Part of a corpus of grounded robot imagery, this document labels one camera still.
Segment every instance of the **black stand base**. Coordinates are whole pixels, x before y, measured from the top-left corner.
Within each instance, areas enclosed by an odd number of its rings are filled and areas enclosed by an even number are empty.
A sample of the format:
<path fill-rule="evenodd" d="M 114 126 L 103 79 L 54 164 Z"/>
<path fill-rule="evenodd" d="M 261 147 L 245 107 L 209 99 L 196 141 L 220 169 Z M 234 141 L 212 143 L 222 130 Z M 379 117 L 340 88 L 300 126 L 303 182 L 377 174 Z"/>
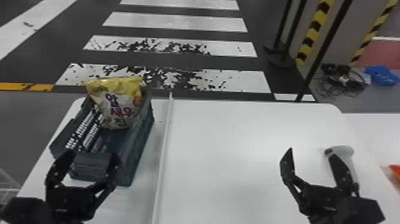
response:
<path fill-rule="evenodd" d="M 282 61 L 282 55 L 274 54 L 269 57 L 270 64 L 281 69 L 292 69 L 296 67 L 296 61 L 291 56 L 286 56 Z"/>
<path fill-rule="evenodd" d="M 279 53 L 283 53 L 283 51 L 285 51 L 285 45 L 282 42 L 279 42 L 278 47 L 275 48 L 273 41 L 266 41 L 264 43 L 264 50 L 268 54 L 279 54 Z"/>

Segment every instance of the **orange object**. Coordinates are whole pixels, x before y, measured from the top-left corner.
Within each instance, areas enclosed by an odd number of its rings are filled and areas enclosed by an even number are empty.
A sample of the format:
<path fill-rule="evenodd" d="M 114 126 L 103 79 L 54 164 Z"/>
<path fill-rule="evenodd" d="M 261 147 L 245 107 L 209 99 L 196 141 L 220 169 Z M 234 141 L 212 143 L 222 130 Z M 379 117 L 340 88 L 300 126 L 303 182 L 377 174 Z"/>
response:
<path fill-rule="evenodd" d="M 396 176 L 397 180 L 400 181 L 400 165 L 389 165 L 389 168 Z"/>

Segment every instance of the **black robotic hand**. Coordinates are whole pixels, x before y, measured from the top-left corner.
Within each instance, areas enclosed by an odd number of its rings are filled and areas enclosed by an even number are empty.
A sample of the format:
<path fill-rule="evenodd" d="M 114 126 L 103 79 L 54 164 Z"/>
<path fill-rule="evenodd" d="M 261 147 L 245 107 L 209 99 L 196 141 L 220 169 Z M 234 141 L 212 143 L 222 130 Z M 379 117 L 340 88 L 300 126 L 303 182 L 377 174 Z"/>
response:
<path fill-rule="evenodd" d="M 339 157 L 341 149 L 332 147 L 325 152 L 336 181 L 334 188 L 312 185 L 299 178 L 295 174 L 291 148 L 281 159 L 280 175 L 300 212 L 311 224 L 377 224 L 384 221 L 378 202 L 360 197 L 360 186 Z"/>
<path fill-rule="evenodd" d="M 103 181 L 85 188 L 64 186 L 65 178 L 76 153 L 66 151 L 51 166 L 45 181 L 46 201 L 38 198 L 15 197 L 0 207 L 0 219 L 9 224 L 83 223 L 91 220 L 96 209 L 117 187 L 116 177 L 120 159 L 111 156 Z"/>

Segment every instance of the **black pole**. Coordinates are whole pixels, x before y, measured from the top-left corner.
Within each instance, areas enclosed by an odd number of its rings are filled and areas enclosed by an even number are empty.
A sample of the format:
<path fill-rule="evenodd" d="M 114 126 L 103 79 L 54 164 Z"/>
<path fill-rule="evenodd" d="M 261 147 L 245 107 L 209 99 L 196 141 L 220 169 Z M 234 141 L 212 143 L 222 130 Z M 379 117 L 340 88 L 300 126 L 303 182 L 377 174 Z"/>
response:
<path fill-rule="evenodd" d="M 282 51 L 282 55 L 269 55 L 269 60 L 270 63 L 278 67 L 280 69 L 292 69 L 296 67 L 296 61 L 294 58 L 290 56 L 290 46 L 292 45 L 293 39 L 295 37 L 297 28 L 300 23 L 301 16 L 304 12 L 305 5 L 307 3 L 307 0 L 301 0 L 299 3 L 299 6 L 297 8 L 295 18 L 293 19 L 293 23 L 290 27 L 289 35 L 287 37 L 286 43 L 285 43 L 285 49 Z"/>
<path fill-rule="evenodd" d="M 340 24 L 342 23 L 343 19 L 346 16 L 347 11 L 350 8 L 350 5 L 353 3 L 353 0 L 345 0 L 345 2 L 342 4 L 340 7 L 340 10 L 332 24 L 332 27 L 329 30 L 328 35 L 325 38 L 324 44 L 322 44 L 321 50 L 318 53 L 317 58 L 315 59 L 314 63 L 312 64 L 308 74 L 307 78 L 305 79 L 304 85 L 302 89 L 300 90 L 300 93 L 297 95 L 295 102 L 300 102 L 303 99 L 305 91 L 308 89 L 308 85 L 310 85 L 319 65 L 322 62 L 322 59 L 324 58 L 326 51 L 328 50 L 330 43 L 333 40 L 333 37 L 335 36 L 337 30 L 339 29 Z"/>
<path fill-rule="evenodd" d="M 274 48 L 279 47 L 280 39 L 282 38 L 283 29 L 285 28 L 286 20 L 288 20 L 289 10 L 292 6 L 293 0 L 287 0 L 285 10 L 283 12 L 282 18 L 280 19 L 280 25 L 278 29 L 278 34 L 276 35 L 274 41 Z"/>
<path fill-rule="evenodd" d="M 285 51 L 283 51 L 281 61 L 286 60 L 289 55 L 290 46 L 292 45 L 293 38 L 295 37 L 297 27 L 299 26 L 301 15 L 303 15 L 303 11 L 305 8 L 305 4 L 307 0 L 301 0 L 299 7 L 297 8 L 296 16 L 293 20 L 292 27 L 290 28 L 289 36 L 287 37 Z"/>

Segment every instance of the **yellow snack bag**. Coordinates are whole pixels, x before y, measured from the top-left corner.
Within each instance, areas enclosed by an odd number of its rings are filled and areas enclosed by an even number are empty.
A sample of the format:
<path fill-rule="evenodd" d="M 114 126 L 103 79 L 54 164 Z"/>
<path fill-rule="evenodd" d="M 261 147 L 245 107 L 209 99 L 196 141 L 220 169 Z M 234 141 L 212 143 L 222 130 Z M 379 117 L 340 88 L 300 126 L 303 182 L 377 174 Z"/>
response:
<path fill-rule="evenodd" d="M 105 117 L 103 127 L 124 129 L 133 124 L 138 105 L 142 104 L 141 82 L 141 77 L 113 77 L 82 84 Z"/>

